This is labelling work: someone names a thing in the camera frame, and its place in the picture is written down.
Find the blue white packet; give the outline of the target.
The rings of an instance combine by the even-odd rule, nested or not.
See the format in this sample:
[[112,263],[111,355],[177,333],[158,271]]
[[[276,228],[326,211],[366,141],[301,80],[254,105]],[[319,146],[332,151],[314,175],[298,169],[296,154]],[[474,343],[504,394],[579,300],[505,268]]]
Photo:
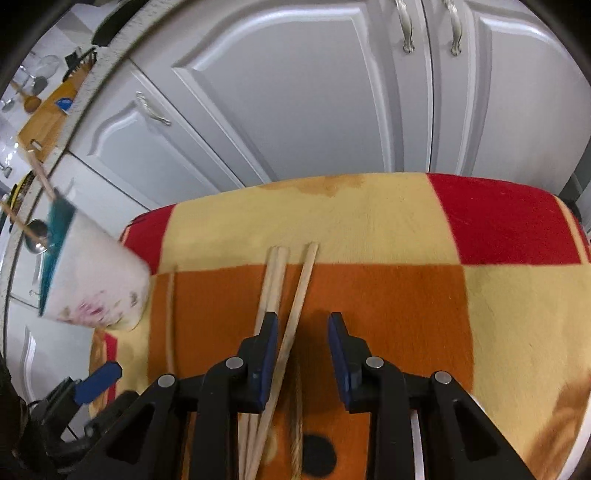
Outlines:
[[73,105],[73,98],[61,97],[54,102],[55,106],[59,108],[65,115],[69,114],[69,110]]

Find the steel spoon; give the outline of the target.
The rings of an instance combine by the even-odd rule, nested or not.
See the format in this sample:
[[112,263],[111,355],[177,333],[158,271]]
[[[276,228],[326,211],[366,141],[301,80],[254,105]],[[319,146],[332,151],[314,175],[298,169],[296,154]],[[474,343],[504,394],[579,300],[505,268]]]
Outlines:
[[34,219],[27,224],[27,228],[28,230],[25,232],[26,248],[35,255],[46,252],[50,246],[47,224],[40,219]]

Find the hanging wooden spatula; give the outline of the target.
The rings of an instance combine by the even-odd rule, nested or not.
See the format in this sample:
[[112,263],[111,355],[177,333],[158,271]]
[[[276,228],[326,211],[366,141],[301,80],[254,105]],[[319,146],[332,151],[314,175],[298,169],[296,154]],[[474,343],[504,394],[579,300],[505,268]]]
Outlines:
[[23,101],[23,108],[26,113],[31,114],[39,108],[39,106],[42,103],[39,97],[27,94],[23,90],[23,87],[17,84],[15,81],[11,81],[10,84],[14,88],[14,90],[21,96]]

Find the yellow black casserole pot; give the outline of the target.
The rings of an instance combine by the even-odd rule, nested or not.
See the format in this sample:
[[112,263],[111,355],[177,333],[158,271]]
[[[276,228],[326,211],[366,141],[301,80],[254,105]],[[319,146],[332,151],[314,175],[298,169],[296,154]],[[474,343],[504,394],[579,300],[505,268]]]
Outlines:
[[24,176],[17,184],[13,186],[10,197],[6,203],[11,207],[11,210],[15,214],[17,214],[20,210],[24,201],[24,197],[26,196],[34,179],[35,174],[32,171],[29,171],[26,176]]

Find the black wok with lid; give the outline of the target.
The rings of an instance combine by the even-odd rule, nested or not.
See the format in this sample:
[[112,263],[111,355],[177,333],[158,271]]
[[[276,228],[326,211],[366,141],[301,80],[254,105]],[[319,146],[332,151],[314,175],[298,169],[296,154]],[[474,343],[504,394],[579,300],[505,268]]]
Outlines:
[[148,2],[148,0],[120,1],[97,27],[91,44],[98,47],[107,46],[127,22]]

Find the hanging steel skimmer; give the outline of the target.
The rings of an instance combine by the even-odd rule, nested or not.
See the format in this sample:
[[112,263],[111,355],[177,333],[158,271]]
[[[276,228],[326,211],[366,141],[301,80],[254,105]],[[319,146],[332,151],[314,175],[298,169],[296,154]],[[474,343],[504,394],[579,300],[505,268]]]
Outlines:
[[30,74],[29,77],[32,82],[30,87],[30,94],[32,96],[39,95],[48,86],[48,80],[43,75]]

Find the colourful chequered table cloth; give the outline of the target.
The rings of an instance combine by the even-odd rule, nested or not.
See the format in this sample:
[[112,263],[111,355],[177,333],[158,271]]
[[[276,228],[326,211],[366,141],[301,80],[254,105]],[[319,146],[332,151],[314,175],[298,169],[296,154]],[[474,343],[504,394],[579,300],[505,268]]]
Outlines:
[[151,270],[129,332],[96,331],[90,365],[122,378],[91,405],[192,377],[235,354],[256,323],[270,249],[290,257],[287,319],[305,250],[317,258],[297,327],[307,478],[361,479],[369,418],[339,399],[329,314],[401,370],[448,371],[539,479],[566,479],[590,438],[590,245],[569,208],[530,186],[445,174],[358,174],[250,187],[136,217],[123,244]]

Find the wooden knife block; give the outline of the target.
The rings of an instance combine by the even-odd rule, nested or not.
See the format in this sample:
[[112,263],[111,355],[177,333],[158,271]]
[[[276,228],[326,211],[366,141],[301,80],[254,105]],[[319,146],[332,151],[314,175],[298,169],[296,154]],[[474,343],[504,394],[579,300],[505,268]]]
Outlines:
[[63,75],[62,81],[69,81],[73,88],[78,91],[97,61],[96,47],[92,46],[84,53],[74,51],[66,56],[65,60],[68,69]]

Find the brown wooden chopstick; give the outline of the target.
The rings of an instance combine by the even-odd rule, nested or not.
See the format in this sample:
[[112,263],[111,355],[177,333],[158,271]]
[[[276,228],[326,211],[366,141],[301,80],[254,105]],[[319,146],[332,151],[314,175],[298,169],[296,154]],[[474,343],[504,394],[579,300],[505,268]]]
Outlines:
[[294,361],[293,382],[290,390],[290,479],[301,480],[304,451],[303,390],[300,364]]
[[34,172],[36,178],[41,183],[44,192],[46,193],[48,198],[52,202],[54,202],[57,198],[57,194],[55,192],[55,189],[51,185],[51,183],[44,171],[42,164],[37,159],[35,152],[33,150],[27,150],[26,151],[26,158],[27,158],[27,161],[28,161],[32,171]]

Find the floral utensil holder teal insert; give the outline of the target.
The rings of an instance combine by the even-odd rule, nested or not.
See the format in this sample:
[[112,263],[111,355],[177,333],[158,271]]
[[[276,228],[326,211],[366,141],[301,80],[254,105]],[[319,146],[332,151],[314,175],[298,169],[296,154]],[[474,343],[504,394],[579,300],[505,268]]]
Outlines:
[[61,194],[47,226],[38,315],[88,328],[134,329],[149,296],[148,264]]

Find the wooden cutting board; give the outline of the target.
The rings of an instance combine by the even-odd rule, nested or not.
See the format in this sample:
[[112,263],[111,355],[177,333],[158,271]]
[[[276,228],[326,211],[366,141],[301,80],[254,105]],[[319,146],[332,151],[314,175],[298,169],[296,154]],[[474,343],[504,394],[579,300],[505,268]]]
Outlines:
[[81,83],[70,78],[57,87],[20,130],[18,139],[26,150],[33,150],[44,162],[56,145],[66,121],[66,113],[57,106],[60,99],[74,100]]

